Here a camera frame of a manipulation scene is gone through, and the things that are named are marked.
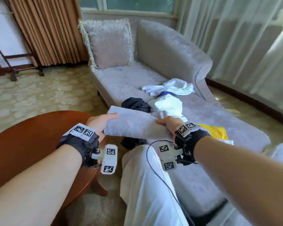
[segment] pant leg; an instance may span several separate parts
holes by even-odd
[[[122,159],[120,196],[127,204],[124,226],[188,225],[171,191],[150,168],[146,158],[148,147],[140,145]],[[170,177],[163,171],[153,147],[148,150],[148,160],[176,197]]]

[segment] window sill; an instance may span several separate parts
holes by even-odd
[[[149,17],[160,17],[160,18],[171,18],[178,19],[178,16],[160,13],[160,12],[147,12],[147,11],[128,11],[128,10],[104,10],[99,11],[91,8],[81,8],[82,13],[91,14],[106,14],[106,15],[127,15],[127,16],[149,16]]]

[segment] floor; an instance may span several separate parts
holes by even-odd
[[[0,77],[0,132],[25,119],[51,111],[78,110],[94,115],[107,112],[108,107],[97,95],[87,65],[49,67],[44,73],[45,77],[36,73],[20,75],[16,82],[11,82],[8,76]],[[230,113],[270,136],[272,145],[269,150],[283,143],[282,124],[230,95],[210,89]],[[120,138],[111,137],[109,141],[118,144],[118,158],[121,159],[126,150],[120,146]],[[69,225],[123,224],[126,205],[119,197],[119,168],[114,175],[99,178],[102,186],[109,191],[107,198],[90,191],[67,208]]]

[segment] sofa backrest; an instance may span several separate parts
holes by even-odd
[[[161,75],[196,84],[212,67],[212,60],[177,31],[141,20],[137,28],[139,60]]]

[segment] round wooden table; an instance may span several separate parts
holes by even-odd
[[[34,163],[51,154],[61,136],[78,123],[85,124],[91,114],[56,111],[22,121],[0,133],[0,187]],[[107,196],[97,182],[100,168],[81,167],[61,208],[94,186]]]

